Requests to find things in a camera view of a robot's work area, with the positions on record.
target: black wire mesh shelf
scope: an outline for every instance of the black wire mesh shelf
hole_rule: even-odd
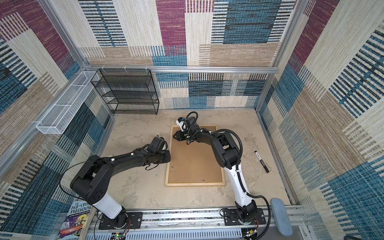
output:
[[[91,83],[114,114],[157,114],[159,110],[150,70],[99,69]]]

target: black marker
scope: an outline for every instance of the black marker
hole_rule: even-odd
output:
[[[260,160],[260,162],[262,163],[262,165],[263,165],[265,171],[266,171],[267,173],[269,173],[269,170],[268,170],[268,168],[266,167],[266,165],[265,165],[264,161],[262,160],[262,158],[260,157],[259,153],[258,153],[257,151],[255,151],[255,154],[256,154],[257,158]]]

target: gray floor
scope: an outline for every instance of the gray floor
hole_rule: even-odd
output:
[[[120,155],[142,147],[159,135],[169,141],[170,126],[191,110],[164,110],[158,115],[117,115],[104,156]],[[243,143],[242,168],[251,194],[264,195],[268,200],[280,198],[289,205],[282,180],[272,158],[257,115],[252,109],[197,110],[198,124],[217,124],[233,130]],[[267,174],[257,160],[257,150],[268,166]],[[130,169],[112,177],[108,192],[121,205],[132,208],[221,207],[234,206],[235,196],[229,180],[224,187],[165,187],[166,164],[146,171]],[[257,199],[258,205],[265,205]]]

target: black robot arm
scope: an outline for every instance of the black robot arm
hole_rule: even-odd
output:
[[[151,144],[127,154],[114,157],[90,156],[73,178],[70,187],[111,219],[116,228],[120,228],[126,223],[126,214],[125,209],[107,192],[111,177],[134,167],[169,162],[170,153],[167,148],[164,138],[155,137]]]

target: book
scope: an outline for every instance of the book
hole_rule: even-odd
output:
[[[92,205],[85,201],[73,202],[56,239],[78,240],[91,208]]]

